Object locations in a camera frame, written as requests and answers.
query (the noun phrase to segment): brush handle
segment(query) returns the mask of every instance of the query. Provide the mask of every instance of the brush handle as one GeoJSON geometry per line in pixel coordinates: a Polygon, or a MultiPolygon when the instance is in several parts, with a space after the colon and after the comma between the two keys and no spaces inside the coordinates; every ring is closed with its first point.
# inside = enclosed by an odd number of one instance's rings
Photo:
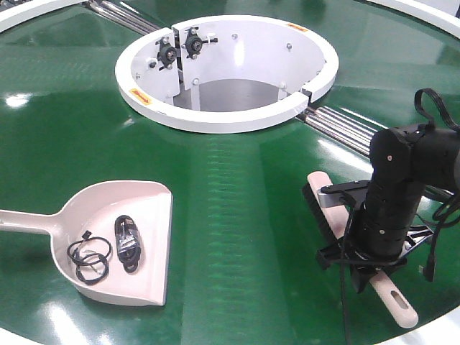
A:
{"type": "Polygon", "coordinates": [[[0,231],[49,235],[57,227],[54,215],[0,210],[0,231]]]}
{"type": "MultiPolygon", "coordinates": [[[[322,171],[312,172],[307,177],[311,190],[318,202],[318,190],[325,185],[332,185],[328,174],[322,171]]],[[[338,239],[344,235],[348,211],[345,206],[334,206],[321,209],[334,236],[338,239]]],[[[412,328],[418,322],[418,314],[410,305],[408,300],[399,291],[394,282],[388,275],[379,271],[377,275],[370,279],[370,284],[378,294],[382,302],[391,313],[396,323],[403,328],[412,328]]]]}

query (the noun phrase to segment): black strap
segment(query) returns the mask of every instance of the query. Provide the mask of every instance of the black strap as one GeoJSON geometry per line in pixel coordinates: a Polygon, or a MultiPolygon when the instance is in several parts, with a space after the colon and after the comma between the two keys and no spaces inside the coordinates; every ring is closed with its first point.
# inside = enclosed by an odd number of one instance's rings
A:
{"type": "Polygon", "coordinates": [[[428,119],[428,128],[434,128],[435,122],[433,115],[429,114],[422,106],[422,95],[426,93],[431,100],[436,105],[441,118],[444,121],[444,124],[457,133],[460,133],[460,126],[452,119],[452,116],[447,111],[446,105],[443,102],[443,99],[439,94],[437,94],[432,88],[422,88],[415,93],[414,96],[414,107],[415,110],[422,115],[423,117],[428,119]]]}

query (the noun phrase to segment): orange label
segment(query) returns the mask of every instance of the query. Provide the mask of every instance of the orange label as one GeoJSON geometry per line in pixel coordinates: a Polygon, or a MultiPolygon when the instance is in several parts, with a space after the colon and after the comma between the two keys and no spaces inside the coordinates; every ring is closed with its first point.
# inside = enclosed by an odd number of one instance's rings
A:
{"type": "Polygon", "coordinates": [[[131,90],[129,90],[129,92],[132,93],[133,95],[135,95],[136,98],[139,99],[146,106],[148,106],[149,104],[152,103],[152,99],[149,96],[147,96],[145,93],[137,90],[136,88],[132,88],[131,90]]]}
{"type": "Polygon", "coordinates": [[[307,32],[308,29],[306,27],[301,27],[300,25],[294,24],[294,23],[289,23],[289,27],[292,27],[294,29],[300,30],[301,32],[307,32]]]}

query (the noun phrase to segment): dustpan handle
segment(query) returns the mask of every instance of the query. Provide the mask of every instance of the dustpan handle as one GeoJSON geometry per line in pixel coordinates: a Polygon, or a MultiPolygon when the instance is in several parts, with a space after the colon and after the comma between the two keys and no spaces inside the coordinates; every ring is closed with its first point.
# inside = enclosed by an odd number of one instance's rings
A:
{"type": "Polygon", "coordinates": [[[54,215],[0,210],[0,231],[49,235],[56,225],[54,215]]]}

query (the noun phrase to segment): black cable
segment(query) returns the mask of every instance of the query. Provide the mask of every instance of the black cable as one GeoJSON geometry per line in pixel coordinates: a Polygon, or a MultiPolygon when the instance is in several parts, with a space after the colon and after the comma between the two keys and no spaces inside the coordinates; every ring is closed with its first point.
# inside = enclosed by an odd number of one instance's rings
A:
{"type": "Polygon", "coordinates": [[[426,261],[426,266],[423,268],[423,276],[428,281],[432,282],[434,279],[434,272],[436,270],[436,245],[438,243],[439,234],[442,229],[454,226],[460,222],[460,215],[457,216],[453,221],[447,221],[447,219],[456,211],[460,209],[460,193],[454,194],[449,198],[448,201],[443,203],[433,213],[433,220],[436,227],[433,231],[430,243],[430,253],[426,261]]]}
{"type": "Polygon", "coordinates": [[[84,264],[77,264],[77,267],[75,269],[75,274],[77,275],[77,278],[79,280],[81,280],[82,282],[84,282],[85,284],[87,285],[94,285],[96,284],[97,282],[100,282],[102,279],[104,279],[108,274],[109,274],[109,264],[107,262],[107,258],[105,256],[103,256],[101,253],[90,253],[86,256],[84,256],[81,261],[86,263],[85,260],[90,258],[90,257],[95,257],[97,256],[99,259],[98,259],[98,262],[102,262],[103,264],[103,272],[101,273],[101,275],[99,277],[96,277],[96,278],[93,278],[93,279],[86,279],[85,276],[83,276],[83,273],[81,272],[81,267],[82,266],[85,266],[84,264]]]}
{"type": "Polygon", "coordinates": [[[341,303],[342,303],[342,321],[344,325],[345,344],[351,345],[350,315],[349,315],[348,300],[346,298],[345,251],[346,251],[346,244],[348,243],[348,236],[350,233],[351,222],[354,217],[354,207],[356,205],[356,201],[354,200],[354,198],[352,198],[349,194],[346,194],[345,192],[342,193],[341,199],[344,199],[345,205],[350,205],[349,217],[346,220],[344,235],[342,237],[342,244],[340,248],[340,296],[341,296],[341,303]]]}
{"type": "Polygon", "coordinates": [[[116,254],[127,273],[137,269],[141,257],[141,246],[137,226],[129,216],[115,220],[116,254]]]}
{"type": "Polygon", "coordinates": [[[107,239],[103,237],[95,236],[95,237],[90,238],[90,236],[91,236],[91,232],[86,231],[82,236],[83,239],[81,239],[80,241],[75,241],[71,243],[69,247],[67,248],[67,255],[72,260],[72,262],[76,265],[75,274],[77,278],[87,285],[94,285],[97,282],[100,282],[102,279],[104,279],[109,274],[108,258],[110,254],[112,253],[112,245],[107,239]],[[92,252],[90,254],[85,255],[84,257],[80,256],[81,246],[83,246],[84,244],[90,241],[97,241],[97,240],[103,241],[107,244],[108,250],[105,255],[101,253],[92,252]],[[96,261],[87,261],[88,259],[92,257],[98,257],[98,259],[96,261]],[[82,266],[83,267],[87,267],[87,266],[93,267],[94,265],[97,265],[97,264],[102,264],[104,266],[103,272],[99,273],[100,274],[99,277],[96,277],[93,279],[86,279],[86,277],[81,272],[81,267],[82,266]]]}

